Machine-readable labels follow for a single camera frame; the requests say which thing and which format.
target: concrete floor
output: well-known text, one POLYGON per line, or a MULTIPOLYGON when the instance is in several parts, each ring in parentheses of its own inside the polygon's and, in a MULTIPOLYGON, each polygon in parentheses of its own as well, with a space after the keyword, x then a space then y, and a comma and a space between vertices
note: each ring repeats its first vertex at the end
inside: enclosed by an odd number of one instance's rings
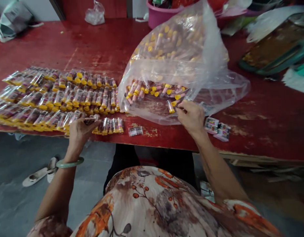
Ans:
MULTIPOLYGON (((26 236, 48 187, 44 177, 31 187, 22 181, 30 174, 46 167, 50 158, 64 158, 68 139, 25 136, 16 141, 14 136, 0 133, 0 237, 26 236)), ((77 168, 74 190, 70 201, 68 226, 74 229, 102 197, 106 175, 111 167, 115 144, 88 142, 82 155, 85 161, 77 168)), ((194 158, 198 177, 203 176, 200 161, 194 158)), ((285 236, 304 236, 304 224, 279 216, 256 204, 285 236)))

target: red table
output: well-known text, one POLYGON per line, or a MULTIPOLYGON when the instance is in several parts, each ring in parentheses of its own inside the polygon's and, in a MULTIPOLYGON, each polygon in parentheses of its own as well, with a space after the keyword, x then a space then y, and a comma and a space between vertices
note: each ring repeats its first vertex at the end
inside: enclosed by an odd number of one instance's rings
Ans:
MULTIPOLYGON (((47 22, 28 30, 20 38, 0 42, 0 91, 6 86, 1 81, 3 78, 30 65, 64 71, 80 67, 114 77, 119 82, 132 52, 149 32, 147 23, 132 19, 106 19, 100 26, 86 22, 79 25, 47 22)), ((245 98, 213 116, 232 128, 229 142, 212 138, 213 144, 224 154, 304 161, 304 93, 282 82, 267 82, 241 70, 237 61, 249 47, 245 37, 223 40, 229 50, 229 68, 247 77, 252 89, 245 98)), ((131 114, 119 116, 124 119, 125 127, 142 126, 144 135, 129 137, 126 128, 123 135, 94 135, 93 139, 197 151, 182 126, 161 126, 131 114)), ((0 125, 0 131, 15 130, 0 125)), ((62 135, 59 132, 29 133, 62 135)))

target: hand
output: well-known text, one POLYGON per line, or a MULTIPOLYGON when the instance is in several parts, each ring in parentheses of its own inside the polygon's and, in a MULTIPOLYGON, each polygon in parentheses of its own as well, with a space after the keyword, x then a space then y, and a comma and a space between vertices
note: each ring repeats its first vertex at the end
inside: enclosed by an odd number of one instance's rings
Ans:
POLYGON ((183 100, 176 108, 178 120, 186 128, 189 134, 193 137, 199 132, 204 132, 205 111, 203 107, 195 102, 183 100))
POLYGON ((80 152, 82 152, 92 131, 99 125, 99 121, 95 121, 91 125, 86 125, 84 120, 85 119, 80 118, 70 124, 69 147, 80 150, 80 152))

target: black pants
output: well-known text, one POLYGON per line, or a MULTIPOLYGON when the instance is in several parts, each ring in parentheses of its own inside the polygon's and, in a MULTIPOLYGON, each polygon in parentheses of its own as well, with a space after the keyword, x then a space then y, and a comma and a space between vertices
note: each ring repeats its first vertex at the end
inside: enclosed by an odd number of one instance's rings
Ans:
MULTIPOLYGON (((191 151, 169 149, 168 152, 164 152, 158 160, 158 168, 170 172, 172 175, 184 180, 197 189, 194 160, 191 151)), ((108 171, 104 184, 104 195, 108 182, 116 173, 123 169, 139 165, 139 158, 133 145, 116 144, 113 164, 108 171)))

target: jade bangle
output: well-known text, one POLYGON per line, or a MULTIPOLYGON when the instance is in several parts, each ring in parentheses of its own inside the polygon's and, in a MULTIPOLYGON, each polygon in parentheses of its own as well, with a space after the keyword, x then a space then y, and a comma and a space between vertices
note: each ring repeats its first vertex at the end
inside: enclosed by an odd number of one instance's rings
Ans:
POLYGON ((58 168, 71 168, 71 167, 74 167, 74 166, 78 166, 80 164, 82 164, 84 162, 84 158, 83 157, 79 157, 79 159, 77 160, 77 162, 74 162, 74 163, 66 163, 64 164, 63 163, 63 160, 59 160, 56 164, 56 166, 58 168))

